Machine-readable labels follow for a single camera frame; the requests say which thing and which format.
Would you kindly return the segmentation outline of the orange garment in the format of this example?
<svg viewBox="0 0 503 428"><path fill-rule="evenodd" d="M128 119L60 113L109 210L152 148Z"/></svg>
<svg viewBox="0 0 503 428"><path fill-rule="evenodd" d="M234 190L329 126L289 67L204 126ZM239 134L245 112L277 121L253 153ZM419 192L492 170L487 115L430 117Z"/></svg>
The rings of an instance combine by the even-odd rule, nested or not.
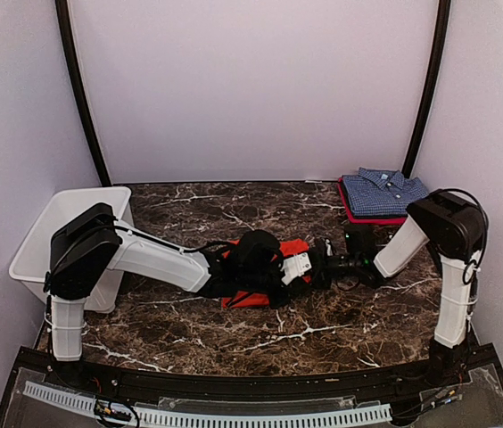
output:
<svg viewBox="0 0 503 428"><path fill-rule="evenodd" d="M280 250L285 259L298 256L307 252L309 245L301 239L285 241L280 244ZM284 292L281 294L269 295L265 292L238 291L233 297L224 297L221 299L221 308L223 309L260 309L272 308L278 309L285 306L290 301L290 296Z"/></svg>

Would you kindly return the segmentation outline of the blue checked shirt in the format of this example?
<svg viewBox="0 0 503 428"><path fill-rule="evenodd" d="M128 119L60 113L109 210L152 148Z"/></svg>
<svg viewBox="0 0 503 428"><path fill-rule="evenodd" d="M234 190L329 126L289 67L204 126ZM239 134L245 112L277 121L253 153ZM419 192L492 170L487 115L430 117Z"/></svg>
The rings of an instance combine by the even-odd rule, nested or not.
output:
<svg viewBox="0 0 503 428"><path fill-rule="evenodd" d="M359 168L339 180L354 218L405 218L409 204L425 198L429 190L418 178L399 170Z"/></svg>

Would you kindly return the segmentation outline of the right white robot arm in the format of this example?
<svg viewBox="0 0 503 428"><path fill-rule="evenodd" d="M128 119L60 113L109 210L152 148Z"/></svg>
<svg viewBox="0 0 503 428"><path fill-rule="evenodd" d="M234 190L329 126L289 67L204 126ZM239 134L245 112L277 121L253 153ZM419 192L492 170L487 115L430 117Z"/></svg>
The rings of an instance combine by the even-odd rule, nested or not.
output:
<svg viewBox="0 0 503 428"><path fill-rule="evenodd" d="M354 277L379 288L397 276L426 247L440 265L441 303L433 342L455 349L465 342L477 302L477 272L489 236L489 218L469 192L440 188L407 206L407 217L393 238L379 251L374 245L355 245L347 254L334 254L321 242L309 252L313 284L327 286Z"/></svg>

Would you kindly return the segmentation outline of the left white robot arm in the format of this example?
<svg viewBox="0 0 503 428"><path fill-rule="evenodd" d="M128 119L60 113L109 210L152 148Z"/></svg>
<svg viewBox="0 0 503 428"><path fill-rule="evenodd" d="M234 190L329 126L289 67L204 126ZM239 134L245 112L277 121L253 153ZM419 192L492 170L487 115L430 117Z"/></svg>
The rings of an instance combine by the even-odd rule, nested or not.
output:
<svg viewBox="0 0 503 428"><path fill-rule="evenodd" d="M138 231L99 202L50 239L44 291L56 372L73 389L92 381L91 367L80 360L85 301L108 270L145 276L208 299L263 295L278 309L307 284L313 267L308 249L294 243L291 253L285 253L263 230L251 230L235 242L186 248Z"/></svg>

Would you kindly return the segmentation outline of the white plastic laundry basket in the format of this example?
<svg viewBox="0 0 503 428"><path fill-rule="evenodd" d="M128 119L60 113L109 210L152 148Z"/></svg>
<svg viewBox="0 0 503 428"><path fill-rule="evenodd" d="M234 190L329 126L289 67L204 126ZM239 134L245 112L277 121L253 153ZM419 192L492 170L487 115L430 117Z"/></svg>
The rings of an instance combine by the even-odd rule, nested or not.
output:
<svg viewBox="0 0 503 428"><path fill-rule="evenodd" d="M45 274L53 273L53 290L63 297L78 297L90 291L85 310L110 313L120 288L122 273L109 270L116 254L119 238L112 229L98 230L86 239L87 227L77 232L63 232L59 240L54 234L97 203L111 206L112 216L133 224L129 199L131 190L125 186L65 190L55 194L46 204L29 230L9 268L10 277L26 285L40 300L46 300Z"/></svg>

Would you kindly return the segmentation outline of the red folded garment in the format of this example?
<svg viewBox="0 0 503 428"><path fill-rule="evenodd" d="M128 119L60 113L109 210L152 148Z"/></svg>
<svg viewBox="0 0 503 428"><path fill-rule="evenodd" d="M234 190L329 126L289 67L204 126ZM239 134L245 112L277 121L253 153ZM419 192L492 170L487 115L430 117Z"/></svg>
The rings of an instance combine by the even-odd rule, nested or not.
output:
<svg viewBox="0 0 503 428"><path fill-rule="evenodd" d="M345 188L341 179L339 179L337 182L337 189L338 189L339 195L341 196L342 204L344 206L347 219L352 224L378 225L378 226L401 226L407 219L406 215L398 216L398 217L388 217L388 216L357 217L354 215L353 211L350 208L347 189Z"/></svg>

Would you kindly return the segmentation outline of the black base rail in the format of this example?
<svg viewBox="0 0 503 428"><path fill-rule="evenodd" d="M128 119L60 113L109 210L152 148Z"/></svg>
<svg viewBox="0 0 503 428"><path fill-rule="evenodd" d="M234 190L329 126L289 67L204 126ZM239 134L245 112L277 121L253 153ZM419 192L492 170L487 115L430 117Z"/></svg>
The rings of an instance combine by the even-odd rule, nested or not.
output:
<svg viewBox="0 0 503 428"><path fill-rule="evenodd" d="M434 374L425 360L335 374L229 377L164 374L88 361L56 363L42 351L22 347L12 374L28 369L54 386L129 403L155 404L164 398L275 402L354 397L391 402L407 414L422 408L426 394L463 386L472 380L474 369L496 360L494 348L483 345L473 348L466 363L445 379Z"/></svg>

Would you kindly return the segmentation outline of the right black frame post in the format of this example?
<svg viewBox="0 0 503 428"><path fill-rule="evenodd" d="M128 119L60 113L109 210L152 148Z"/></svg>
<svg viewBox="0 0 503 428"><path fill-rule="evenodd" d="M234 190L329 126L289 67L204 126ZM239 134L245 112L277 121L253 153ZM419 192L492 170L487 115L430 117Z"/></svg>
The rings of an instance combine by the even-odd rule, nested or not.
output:
<svg viewBox="0 0 503 428"><path fill-rule="evenodd" d="M425 135L426 125L433 105L433 98L438 83L438 77L446 43L446 36L449 27L451 4L451 0L440 0L438 2L432 47L429 55L427 70L425 73L425 82L416 113L415 124L401 169L401 172L405 178L411 177L414 167L416 166L420 147Z"/></svg>

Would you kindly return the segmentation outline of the black frame post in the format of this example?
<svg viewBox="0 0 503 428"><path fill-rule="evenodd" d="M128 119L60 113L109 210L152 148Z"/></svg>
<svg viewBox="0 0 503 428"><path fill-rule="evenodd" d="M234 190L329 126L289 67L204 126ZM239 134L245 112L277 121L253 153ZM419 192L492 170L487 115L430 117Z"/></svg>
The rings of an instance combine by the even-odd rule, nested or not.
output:
<svg viewBox="0 0 503 428"><path fill-rule="evenodd" d="M446 43L446 36L449 27L451 4L451 0L440 0L438 2L432 47L429 55L427 70L425 73L425 82L416 113L415 124L401 169L401 172L405 178L411 177L414 167L416 166L420 147L425 135L426 125L433 105L433 98L438 83L438 77Z"/></svg>
<svg viewBox="0 0 503 428"><path fill-rule="evenodd" d="M87 148L94 163L95 172L101 186L110 187L112 186L110 173L103 157L99 139L95 132L95 124L79 67L77 46L70 17L70 2L66 0L55 0L54 5L66 68L70 78L70 85L78 110L81 127L87 142Z"/></svg>

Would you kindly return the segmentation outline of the left black frame post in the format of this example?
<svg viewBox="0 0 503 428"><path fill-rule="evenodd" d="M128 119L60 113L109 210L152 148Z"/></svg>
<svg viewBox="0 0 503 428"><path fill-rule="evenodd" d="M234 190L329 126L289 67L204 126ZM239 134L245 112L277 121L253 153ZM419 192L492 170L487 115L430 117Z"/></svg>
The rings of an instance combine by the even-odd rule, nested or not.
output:
<svg viewBox="0 0 503 428"><path fill-rule="evenodd" d="M110 187L112 186L110 173L103 157L99 139L95 132L95 124L79 67L77 46L70 17L70 2L66 0L55 0L54 5L66 68L70 78L70 85L78 110L81 127L87 142L87 148L94 163L95 172L101 186Z"/></svg>

